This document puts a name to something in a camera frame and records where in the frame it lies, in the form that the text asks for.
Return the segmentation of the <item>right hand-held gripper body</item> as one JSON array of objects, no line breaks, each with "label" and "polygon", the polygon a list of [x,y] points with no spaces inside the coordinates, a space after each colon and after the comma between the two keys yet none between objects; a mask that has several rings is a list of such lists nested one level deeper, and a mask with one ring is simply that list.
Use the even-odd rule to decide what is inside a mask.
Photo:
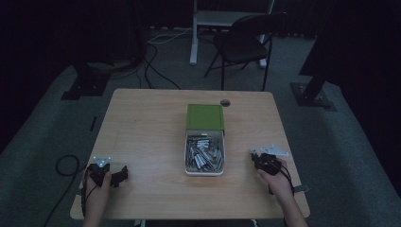
[{"label": "right hand-held gripper body", "polygon": [[267,148],[261,148],[261,154],[256,155],[255,167],[274,176],[280,172],[282,164],[277,160],[278,156],[289,156],[289,152],[271,145]]}]

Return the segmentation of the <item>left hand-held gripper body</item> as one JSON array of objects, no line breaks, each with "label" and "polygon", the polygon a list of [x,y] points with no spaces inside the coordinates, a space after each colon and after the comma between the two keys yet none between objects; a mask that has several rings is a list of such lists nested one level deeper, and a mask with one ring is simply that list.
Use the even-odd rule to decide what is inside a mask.
[{"label": "left hand-held gripper body", "polygon": [[105,174],[110,171],[110,162],[112,158],[93,157],[93,163],[89,164],[88,171],[90,172],[88,179],[91,179],[96,185],[102,186]]}]

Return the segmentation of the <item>person's left hand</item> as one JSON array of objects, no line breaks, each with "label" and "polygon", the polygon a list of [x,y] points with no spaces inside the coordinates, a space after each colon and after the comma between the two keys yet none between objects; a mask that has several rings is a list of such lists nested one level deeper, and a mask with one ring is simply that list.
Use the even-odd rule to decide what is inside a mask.
[{"label": "person's left hand", "polygon": [[112,173],[107,172],[103,178],[102,186],[97,185],[91,176],[87,177],[86,181],[86,205],[100,206],[108,202],[110,195],[110,182]]}]

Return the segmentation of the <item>person's right hand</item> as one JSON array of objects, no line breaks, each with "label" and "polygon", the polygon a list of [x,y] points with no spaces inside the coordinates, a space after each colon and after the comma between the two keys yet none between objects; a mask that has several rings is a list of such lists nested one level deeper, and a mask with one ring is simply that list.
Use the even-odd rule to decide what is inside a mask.
[{"label": "person's right hand", "polygon": [[272,176],[262,169],[258,169],[257,173],[268,183],[268,187],[275,197],[288,194],[292,194],[294,197],[287,163],[282,159],[279,159],[279,162],[282,164],[282,168],[276,175]]}]

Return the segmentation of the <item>green drawer box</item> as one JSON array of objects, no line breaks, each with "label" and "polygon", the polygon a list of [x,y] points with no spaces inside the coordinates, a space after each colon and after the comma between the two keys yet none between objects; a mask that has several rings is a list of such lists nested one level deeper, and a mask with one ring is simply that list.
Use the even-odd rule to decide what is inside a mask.
[{"label": "green drawer box", "polygon": [[188,104],[186,113],[188,130],[224,131],[223,109],[220,105]]}]

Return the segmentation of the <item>black floor stand base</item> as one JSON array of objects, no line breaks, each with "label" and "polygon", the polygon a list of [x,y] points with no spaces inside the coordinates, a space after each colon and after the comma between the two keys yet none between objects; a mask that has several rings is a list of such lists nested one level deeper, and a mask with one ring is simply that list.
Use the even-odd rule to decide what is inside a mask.
[{"label": "black floor stand base", "polygon": [[313,77],[309,83],[291,82],[290,88],[299,106],[319,107],[327,112],[335,112],[335,104],[323,91],[324,83],[325,77]]},{"label": "black floor stand base", "polygon": [[73,64],[77,77],[71,88],[65,91],[61,100],[79,100],[82,96],[103,96],[110,74],[90,66],[86,62]]}]

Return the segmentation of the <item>black folding chair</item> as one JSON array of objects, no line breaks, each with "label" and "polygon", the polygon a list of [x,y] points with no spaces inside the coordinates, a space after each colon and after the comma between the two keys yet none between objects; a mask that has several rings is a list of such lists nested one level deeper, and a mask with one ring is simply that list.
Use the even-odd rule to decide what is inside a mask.
[{"label": "black folding chair", "polygon": [[242,64],[244,69],[252,61],[266,60],[261,89],[264,91],[270,69],[272,37],[285,28],[287,20],[288,14],[283,11],[237,19],[228,31],[213,38],[217,54],[204,76],[207,77],[211,70],[220,69],[220,88],[224,89],[226,67]]}]

